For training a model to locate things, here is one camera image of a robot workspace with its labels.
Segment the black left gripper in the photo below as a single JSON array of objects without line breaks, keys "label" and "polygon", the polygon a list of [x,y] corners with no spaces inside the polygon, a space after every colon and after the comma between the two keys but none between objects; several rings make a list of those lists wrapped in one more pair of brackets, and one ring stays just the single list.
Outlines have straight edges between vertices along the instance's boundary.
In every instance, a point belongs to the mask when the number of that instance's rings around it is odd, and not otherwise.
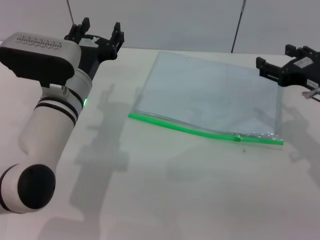
[{"label": "black left gripper", "polygon": [[104,61],[115,60],[118,51],[125,42],[121,24],[116,22],[110,39],[100,37],[95,43],[98,47],[80,45],[80,40],[90,28],[90,19],[85,17],[81,24],[73,24],[70,34],[64,37],[77,43],[81,48],[81,58],[78,68],[84,71],[90,78],[94,78],[100,64]]}]

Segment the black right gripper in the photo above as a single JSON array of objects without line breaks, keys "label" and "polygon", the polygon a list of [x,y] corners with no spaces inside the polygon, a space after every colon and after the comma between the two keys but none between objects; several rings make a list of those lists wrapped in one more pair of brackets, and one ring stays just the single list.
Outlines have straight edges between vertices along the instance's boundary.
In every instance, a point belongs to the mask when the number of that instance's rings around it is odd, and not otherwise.
[{"label": "black right gripper", "polygon": [[287,64],[279,67],[268,63],[264,58],[255,60],[259,76],[272,80],[281,87],[302,86],[318,88],[320,86],[320,52],[303,46],[291,44],[285,46],[285,55],[292,57]]}]

